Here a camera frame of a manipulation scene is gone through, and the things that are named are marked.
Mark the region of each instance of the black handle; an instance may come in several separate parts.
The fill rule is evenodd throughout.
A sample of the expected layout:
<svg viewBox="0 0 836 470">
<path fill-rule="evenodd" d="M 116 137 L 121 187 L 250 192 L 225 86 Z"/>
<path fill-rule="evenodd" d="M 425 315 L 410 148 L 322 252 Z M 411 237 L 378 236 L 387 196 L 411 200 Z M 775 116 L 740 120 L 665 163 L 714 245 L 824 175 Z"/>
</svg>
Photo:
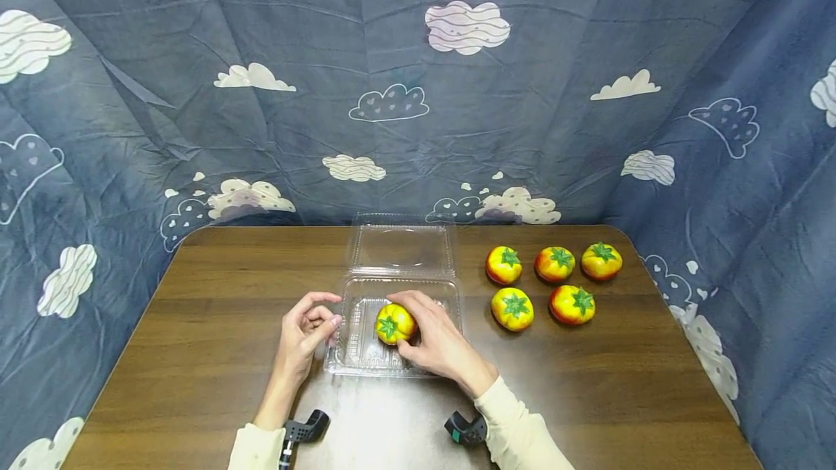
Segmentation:
<svg viewBox="0 0 836 470">
<path fill-rule="evenodd" d="M 444 423 L 444 427 L 447 432 L 450 432 L 453 441 L 460 445 L 476 445 L 488 439 L 488 423 L 485 422 L 482 414 L 476 416 L 473 421 L 468 421 L 456 411 Z"/>
<path fill-rule="evenodd" d="M 284 442 L 282 443 L 282 454 L 279 456 L 279 469 L 290 468 L 290 459 L 293 455 L 293 444 L 297 442 L 315 442 L 323 436 L 330 425 L 331 418 L 321 410 L 314 410 L 308 421 L 288 421 L 284 423 Z"/>
</svg>

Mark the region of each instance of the hand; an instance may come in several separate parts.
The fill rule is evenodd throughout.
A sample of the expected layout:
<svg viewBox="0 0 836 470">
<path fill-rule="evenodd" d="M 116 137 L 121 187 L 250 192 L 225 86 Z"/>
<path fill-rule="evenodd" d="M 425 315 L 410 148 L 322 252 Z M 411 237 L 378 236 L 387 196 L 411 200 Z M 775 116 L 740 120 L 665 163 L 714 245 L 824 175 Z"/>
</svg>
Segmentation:
<svg viewBox="0 0 836 470">
<path fill-rule="evenodd" d="M 480 397 L 499 378 L 499 371 L 458 332 L 444 307 L 418 290 L 390 294 L 389 299 L 400 304 L 418 322 L 418 347 L 398 342 L 398 353 L 424 370 L 448 377 L 473 399 Z"/>
<path fill-rule="evenodd" d="M 253 424 L 262 430 L 277 430 L 284 426 L 296 392 L 310 374 L 314 350 L 330 339 L 340 326 L 342 316 L 323 305 L 316 305 L 322 301 L 337 303 L 342 298 L 329 292 L 309 292 L 282 318 L 273 375 L 253 420 Z"/>
</svg>

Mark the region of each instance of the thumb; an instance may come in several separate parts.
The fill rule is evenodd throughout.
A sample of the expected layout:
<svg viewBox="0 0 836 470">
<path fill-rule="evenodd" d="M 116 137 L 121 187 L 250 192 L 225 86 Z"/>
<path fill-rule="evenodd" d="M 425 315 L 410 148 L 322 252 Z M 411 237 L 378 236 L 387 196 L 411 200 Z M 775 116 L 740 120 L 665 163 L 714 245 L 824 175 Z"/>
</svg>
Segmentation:
<svg viewBox="0 0 836 470">
<path fill-rule="evenodd" d="M 331 334 L 334 334 L 334 331 L 336 331 L 342 321 L 343 317 L 335 314 L 331 316 L 330 320 L 324 321 L 322 325 L 315 328 L 305 339 L 302 339 L 302 348 L 305 353 L 308 355 L 313 354 L 320 343 L 328 339 Z"/>
<path fill-rule="evenodd" d="M 412 345 L 405 342 L 403 339 L 398 339 L 398 354 L 400 354 L 403 359 L 420 365 L 418 361 L 418 358 L 420 357 L 420 349 L 418 347 L 412 347 Z"/>
</svg>

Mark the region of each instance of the wrist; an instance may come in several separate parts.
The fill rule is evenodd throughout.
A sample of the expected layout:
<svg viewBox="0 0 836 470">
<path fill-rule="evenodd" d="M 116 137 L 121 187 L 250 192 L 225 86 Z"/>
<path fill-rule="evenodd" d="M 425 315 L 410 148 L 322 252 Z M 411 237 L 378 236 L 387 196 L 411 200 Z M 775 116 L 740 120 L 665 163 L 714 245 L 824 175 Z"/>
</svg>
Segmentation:
<svg viewBox="0 0 836 470">
<path fill-rule="evenodd" d="M 467 369 L 462 372 L 461 377 L 458 378 L 457 383 L 469 398 L 475 400 L 487 392 L 497 379 L 499 379 L 497 367 L 479 358 L 468 365 Z"/>
</svg>

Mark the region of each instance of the yellow-red tomato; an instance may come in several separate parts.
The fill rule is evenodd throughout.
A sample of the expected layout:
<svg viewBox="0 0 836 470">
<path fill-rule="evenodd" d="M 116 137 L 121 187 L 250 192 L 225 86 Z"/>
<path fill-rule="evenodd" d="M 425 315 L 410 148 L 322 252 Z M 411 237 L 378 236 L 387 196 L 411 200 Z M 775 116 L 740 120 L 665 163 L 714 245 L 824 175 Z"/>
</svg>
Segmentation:
<svg viewBox="0 0 836 470">
<path fill-rule="evenodd" d="M 534 271 L 550 283 L 560 283 L 574 270 L 572 252 L 563 247 L 546 247 L 534 260 Z"/>
<path fill-rule="evenodd" d="M 374 327 L 377 337 L 387 345 L 396 345 L 398 339 L 408 342 L 418 328 L 412 314 L 396 303 L 390 303 L 380 309 Z"/>
<path fill-rule="evenodd" d="M 580 325 L 595 316 L 595 299 L 583 287 L 562 285 L 549 298 L 552 316 L 567 325 Z"/>
<path fill-rule="evenodd" d="M 597 281 L 606 281 L 615 277 L 615 274 L 621 271 L 622 264 L 621 255 L 615 247 L 601 242 L 589 245 L 580 259 L 583 272 Z"/>
<path fill-rule="evenodd" d="M 495 247 L 485 260 L 488 277 L 500 285 L 516 282 L 523 273 L 523 265 L 517 257 L 517 251 L 510 247 Z"/>
<path fill-rule="evenodd" d="M 499 325 L 508 331 L 522 331 L 534 321 L 531 300 L 522 290 L 511 287 L 496 291 L 491 299 L 491 312 Z"/>
</svg>

